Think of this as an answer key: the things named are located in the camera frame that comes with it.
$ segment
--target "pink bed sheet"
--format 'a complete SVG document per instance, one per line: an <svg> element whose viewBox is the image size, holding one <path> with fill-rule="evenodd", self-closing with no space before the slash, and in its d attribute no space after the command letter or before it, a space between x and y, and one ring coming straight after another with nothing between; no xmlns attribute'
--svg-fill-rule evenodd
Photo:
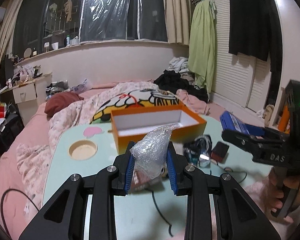
<svg viewBox="0 0 300 240"><path fill-rule="evenodd" d="M115 85L116 83L102 85L82 93L81 96L87 99ZM16 137L10 149L2 155L0 160L0 201L2 194L9 188L25 191L21 181L21 175L17 169L17 146L20 143L26 143L30 147L49 143L49 119L47 119L47 115L44 113L45 105L44 103L39 106L37 113L31 118L24 130ZM22 231L26 228L27 223L24 218L25 204L26 197L18 192L9 192L5 197L3 214L13 240L17 240Z"/></svg>

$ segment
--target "window sill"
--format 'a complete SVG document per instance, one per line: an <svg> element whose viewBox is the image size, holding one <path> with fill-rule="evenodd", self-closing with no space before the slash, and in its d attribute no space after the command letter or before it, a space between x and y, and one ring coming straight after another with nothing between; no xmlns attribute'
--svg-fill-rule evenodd
<svg viewBox="0 0 300 240"><path fill-rule="evenodd" d="M74 50L81 50L81 49L90 49L90 48L97 48L97 47L111 47L111 46L147 46L147 47L189 47L187 45L176 44L176 43L168 43L165 41L151 41L151 40L108 40L108 41L83 41L79 45L73 45L70 47L65 47L57 50L51 50L45 53L38 54L37 56L27 58L22 62L15 64L14 66L24 66L26 64L30 64L33 61L52 57L54 55L74 51Z"/></svg>

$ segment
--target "white drawer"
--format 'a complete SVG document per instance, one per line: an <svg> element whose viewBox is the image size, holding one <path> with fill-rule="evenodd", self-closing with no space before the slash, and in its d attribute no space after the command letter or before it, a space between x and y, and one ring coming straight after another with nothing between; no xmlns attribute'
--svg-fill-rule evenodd
<svg viewBox="0 0 300 240"><path fill-rule="evenodd" d="M29 84L24 87L14 89L13 97L16 104L36 99L37 95L34 84Z"/></svg>

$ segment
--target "black shirt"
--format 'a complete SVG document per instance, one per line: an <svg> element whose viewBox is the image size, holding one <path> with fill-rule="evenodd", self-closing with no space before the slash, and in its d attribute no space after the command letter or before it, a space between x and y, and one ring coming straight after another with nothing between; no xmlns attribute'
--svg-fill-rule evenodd
<svg viewBox="0 0 300 240"><path fill-rule="evenodd" d="M267 61L270 22L265 0L230 0L229 53Z"/></svg>

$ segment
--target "mint green table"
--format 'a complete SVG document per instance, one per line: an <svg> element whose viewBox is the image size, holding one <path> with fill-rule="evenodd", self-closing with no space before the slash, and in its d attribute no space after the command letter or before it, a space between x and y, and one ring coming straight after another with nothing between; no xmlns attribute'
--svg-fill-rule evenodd
<svg viewBox="0 0 300 240"><path fill-rule="evenodd" d="M205 134L211 136L213 147L221 138L221 124L217 120L204 116L207 120ZM60 138L56 152L51 162L46 188L43 196L43 203L55 193L71 174L78 173L82 177L98 173L101 169L113 163L117 156L114 139L111 133L110 123L95 125L104 132L94 135L89 140L98 145L97 153L88 160L76 161L70 158L68 149L75 141L86 139L83 131L91 125L72 127ZM228 156L224 164L220 167L211 164L209 168L202 169L209 174L220 176L224 173L222 167L231 167L234 171L246 171L247 178L241 183L243 187L254 183L256 180L266 176L270 171L270 166L252 162L252 156L240 150L236 146L230 145ZM244 173L231 174L237 181L244 177ZM170 189L169 180L153 187L155 198L159 209L167 220L172 224L172 234L184 230L186 223L187 197L176 197ZM90 206L92 196L88 199L87 215L85 222L84 239L89 239ZM115 223L118 240L162 240L170 238L168 225L158 214L150 192L140 192L129 194L126 197L116 196L114 198Z"/></svg>

